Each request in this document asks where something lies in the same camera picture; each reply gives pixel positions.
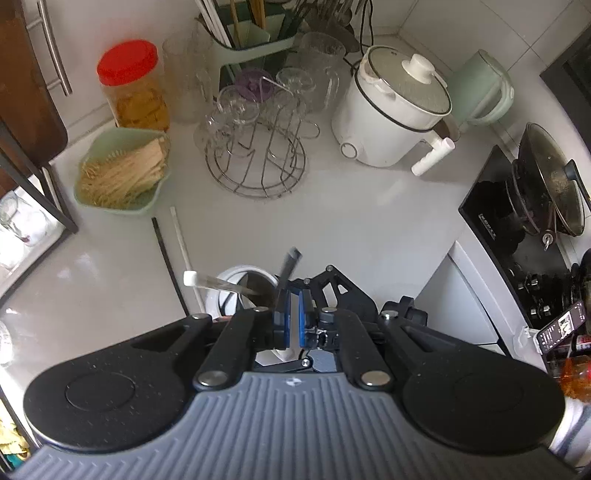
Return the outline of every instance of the white wall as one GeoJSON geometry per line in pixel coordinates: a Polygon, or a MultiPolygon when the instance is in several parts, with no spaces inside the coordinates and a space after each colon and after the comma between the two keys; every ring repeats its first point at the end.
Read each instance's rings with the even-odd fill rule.
{"type": "MultiPolygon", "coordinates": [[[[591,187],[591,155],[540,73],[591,22],[591,0],[374,0],[374,25],[390,12],[392,33],[431,58],[443,74],[457,70],[479,48],[507,69],[515,86],[511,110],[494,125],[514,155],[526,122],[542,125],[591,187]]],[[[589,226],[566,238],[576,258],[591,248],[589,226]]]]}

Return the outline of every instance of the wire rack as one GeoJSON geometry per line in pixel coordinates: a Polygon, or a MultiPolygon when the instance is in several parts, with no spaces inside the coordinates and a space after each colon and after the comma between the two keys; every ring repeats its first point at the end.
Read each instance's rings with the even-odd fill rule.
{"type": "Polygon", "coordinates": [[[207,167],[224,188],[254,199],[279,198],[300,182],[306,170],[302,139],[317,138],[320,128],[305,120],[305,103],[299,95],[275,81],[274,94],[260,102],[252,125],[232,125],[221,141],[210,138],[206,148],[207,167]],[[302,135],[302,126],[313,133],[302,135]]]}

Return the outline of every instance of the rice cooker lid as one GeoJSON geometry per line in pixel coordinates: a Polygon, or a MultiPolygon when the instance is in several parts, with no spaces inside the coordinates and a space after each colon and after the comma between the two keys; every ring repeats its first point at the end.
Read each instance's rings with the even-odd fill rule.
{"type": "Polygon", "coordinates": [[[375,46],[367,52],[375,74],[396,94],[435,115],[447,115],[452,102],[435,74],[433,64],[422,55],[407,57],[392,47],[375,46]]]}

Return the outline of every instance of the white countertop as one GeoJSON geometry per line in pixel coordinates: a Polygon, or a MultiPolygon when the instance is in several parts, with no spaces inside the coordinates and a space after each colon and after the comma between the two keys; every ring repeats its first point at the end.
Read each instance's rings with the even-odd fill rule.
{"type": "MultiPolygon", "coordinates": [[[[295,191],[259,201],[218,185],[194,145],[194,127],[172,126],[172,175],[153,214],[181,285],[171,205],[193,267],[208,274],[238,264],[277,273],[296,246],[303,253],[296,276],[311,277],[333,264],[378,308],[421,291],[461,233],[457,208],[498,139],[488,129],[473,129],[417,178],[410,167],[426,146],[377,169],[341,157],[327,118],[320,126],[321,137],[304,142],[309,161],[295,191]]],[[[37,267],[0,312],[14,344],[0,384],[21,418],[24,389],[44,369],[183,317],[150,215],[111,215],[75,204],[78,161],[101,129],[54,161],[80,232],[37,267]]],[[[196,312],[191,289],[181,288],[196,312]]]]}

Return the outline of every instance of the green utensil holder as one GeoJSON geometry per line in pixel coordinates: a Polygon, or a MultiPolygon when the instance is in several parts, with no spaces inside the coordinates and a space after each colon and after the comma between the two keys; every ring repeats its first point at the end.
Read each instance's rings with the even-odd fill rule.
{"type": "MultiPolygon", "coordinates": [[[[214,97],[217,97],[217,94],[220,91],[222,69],[224,69],[224,77],[230,82],[233,82],[236,74],[242,69],[240,64],[246,62],[249,62],[250,66],[256,66],[269,71],[273,76],[283,67],[285,59],[287,58],[287,50],[293,46],[296,36],[293,35],[281,40],[276,40],[276,38],[281,28],[282,21],[290,21],[291,12],[285,11],[283,8],[281,8],[281,11],[274,11],[274,8],[277,9],[279,5],[267,5],[272,5],[272,7],[269,9],[269,14],[267,15],[267,30],[263,30],[254,24],[247,24],[248,22],[251,22],[251,20],[249,16],[247,17],[247,15],[249,15],[248,8],[244,2],[236,4],[238,9],[239,31],[241,34],[248,32],[246,38],[244,38],[244,35],[241,35],[241,40],[246,42],[245,47],[230,48],[222,45],[215,37],[212,37],[213,43],[212,54],[210,57],[210,75],[214,97]],[[278,17],[281,16],[283,16],[283,19],[278,22],[278,17]],[[254,46],[249,45],[258,42],[266,43],[254,46]]],[[[234,40],[234,26],[231,13],[229,12],[229,6],[222,6],[219,14],[220,19],[227,26],[228,31],[234,40]]]]}

